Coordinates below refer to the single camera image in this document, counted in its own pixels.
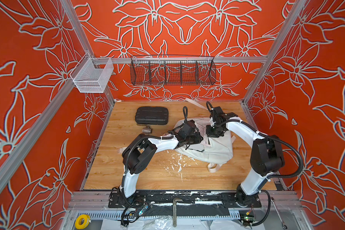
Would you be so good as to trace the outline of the white student backpack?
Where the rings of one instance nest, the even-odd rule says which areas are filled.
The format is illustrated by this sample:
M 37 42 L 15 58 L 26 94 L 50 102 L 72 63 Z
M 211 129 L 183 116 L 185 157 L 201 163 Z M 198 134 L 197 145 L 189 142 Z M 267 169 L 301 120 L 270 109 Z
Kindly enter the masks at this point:
M 188 118 L 188 120 L 195 121 L 195 124 L 205 124 L 209 125 L 210 119 L 207 117 L 197 117 L 197 118 Z M 176 123 L 175 127 L 181 125 L 183 120 L 180 120 Z M 208 166 L 209 171 L 217 171 L 223 164 L 227 163 L 233 157 L 232 149 L 232 136 L 229 132 L 226 132 L 223 137 L 219 138 L 209 138 L 211 147 L 207 147 L 201 144 L 194 144 L 191 146 L 183 146 L 177 149 L 174 149 L 180 154 L 197 159 L 199 161 L 207 162 L 210 165 Z

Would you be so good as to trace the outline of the pink calculator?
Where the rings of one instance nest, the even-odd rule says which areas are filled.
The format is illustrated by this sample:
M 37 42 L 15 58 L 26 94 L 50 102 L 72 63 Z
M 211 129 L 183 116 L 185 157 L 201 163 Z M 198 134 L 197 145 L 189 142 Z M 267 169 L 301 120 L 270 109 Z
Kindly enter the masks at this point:
M 203 138 L 203 140 L 200 142 L 201 145 L 207 146 L 207 147 L 211 147 L 210 141 L 209 141 L 209 137 L 206 133 L 207 131 L 207 125 L 203 124 L 198 124 L 196 123 L 196 127 L 198 128 L 199 134 L 200 136 Z

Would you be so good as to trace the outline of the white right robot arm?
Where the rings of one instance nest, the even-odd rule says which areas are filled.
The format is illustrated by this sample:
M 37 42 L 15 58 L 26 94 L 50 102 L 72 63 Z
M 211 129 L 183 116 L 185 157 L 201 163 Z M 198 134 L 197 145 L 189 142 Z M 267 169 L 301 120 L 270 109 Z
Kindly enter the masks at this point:
M 272 178 L 293 178 L 301 174 L 304 168 L 303 157 L 290 144 L 280 140 L 276 135 L 269 136 L 244 122 L 235 113 L 225 113 L 221 107 L 213 107 L 207 101 L 210 112 L 210 124 L 206 131 L 209 137 L 223 137 L 226 132 L 235 133 L 251 147 L 251 170 L 245 180 L 237 186 L 235 200 L 240 207 L 247 207 L 258 198 L 263 186 Z M 291 174 L 276 174 L 285 166 L 282 146 L 294 152 L 298 168 Z

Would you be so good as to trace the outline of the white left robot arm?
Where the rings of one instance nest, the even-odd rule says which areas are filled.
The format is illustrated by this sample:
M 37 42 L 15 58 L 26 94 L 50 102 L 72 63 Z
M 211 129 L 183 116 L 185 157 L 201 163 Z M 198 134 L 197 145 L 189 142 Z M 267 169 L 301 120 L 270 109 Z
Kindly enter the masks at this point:
M 139 134 L 122 153 L 124 173 L 119 190 L 129 199 L 136 192 L 139 174 L 144 171 L 155 153 L 199 144 L 203 137 L 195 121 L 188 120 L 188 108 L 183 107 L 184 120 L 166 135 L 155 137 Z

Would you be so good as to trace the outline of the black plastic tool case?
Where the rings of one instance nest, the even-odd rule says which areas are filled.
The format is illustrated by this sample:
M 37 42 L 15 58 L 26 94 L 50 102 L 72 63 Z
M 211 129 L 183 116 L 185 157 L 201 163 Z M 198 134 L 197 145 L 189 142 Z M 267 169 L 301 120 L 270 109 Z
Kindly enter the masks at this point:
M 137 109 L 135 121 L 140 125 L 166 125 L 169 111 L 161 106 L 142 106 Z

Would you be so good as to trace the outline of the steel ball valve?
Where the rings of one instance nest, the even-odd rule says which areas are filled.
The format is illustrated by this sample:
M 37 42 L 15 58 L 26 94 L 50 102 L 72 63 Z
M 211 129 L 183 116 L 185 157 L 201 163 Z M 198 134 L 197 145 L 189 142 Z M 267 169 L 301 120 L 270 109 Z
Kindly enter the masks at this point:
M 142 133 L 149 135 L 152 133 L 152 128 L 150 126 L 143 127 Z

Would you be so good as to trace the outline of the steel wrench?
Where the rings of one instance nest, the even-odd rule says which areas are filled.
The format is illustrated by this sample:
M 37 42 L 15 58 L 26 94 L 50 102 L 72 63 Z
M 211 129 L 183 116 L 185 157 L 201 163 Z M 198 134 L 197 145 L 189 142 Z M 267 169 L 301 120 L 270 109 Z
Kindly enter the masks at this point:
M 283 220 L 283 218 L 282 218 L 282 216 L 281 216 L 281 214 L 280 214 L 280 211 L 279 211 L 279 209 L 278 209 L 278 207 L 277 207 L 277 205 L 276 205 L 276 203 L 275 203 L 275 199 L 274 199 L 272 196 L 271 196 L 270 198 L 271 198 L 271 203 L 272 203 L 272 205 L 274 206 L 274 209 L 275 209 L 275 211 L 276 211 L 276 213 L 277 213 L 277 215 L 278 215 L 278 217 L 279 217 L 279 220 L 280 220 L 280 222 L 281 222 L 281 224 L 282 224 L 282 228 L 283 228 L 284 230 L 287 230 L 288 227 L 287 227 L 285 221 Z

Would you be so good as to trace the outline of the yellow tape roll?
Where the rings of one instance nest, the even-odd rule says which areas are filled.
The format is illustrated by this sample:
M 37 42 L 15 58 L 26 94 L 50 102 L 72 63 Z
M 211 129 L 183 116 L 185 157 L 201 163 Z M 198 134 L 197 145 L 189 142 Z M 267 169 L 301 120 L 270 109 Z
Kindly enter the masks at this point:
M 91 217 L 87 214 L 81 214 L 74 222 L 75 229 L 84 230 L 91 223 Z

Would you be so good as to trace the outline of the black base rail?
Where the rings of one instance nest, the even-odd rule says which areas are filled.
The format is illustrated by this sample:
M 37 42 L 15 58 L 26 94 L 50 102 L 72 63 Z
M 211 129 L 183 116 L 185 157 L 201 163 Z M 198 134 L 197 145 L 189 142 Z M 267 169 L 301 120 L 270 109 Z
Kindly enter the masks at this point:
M 235 191 L 230 190 L 137 190 L 128 201 L 134 201 L 134 205 L 141 202 L 170 204 L 178 197 L 186 204 L 222 204 L 225 208 L 240 208 L 235 194 Z

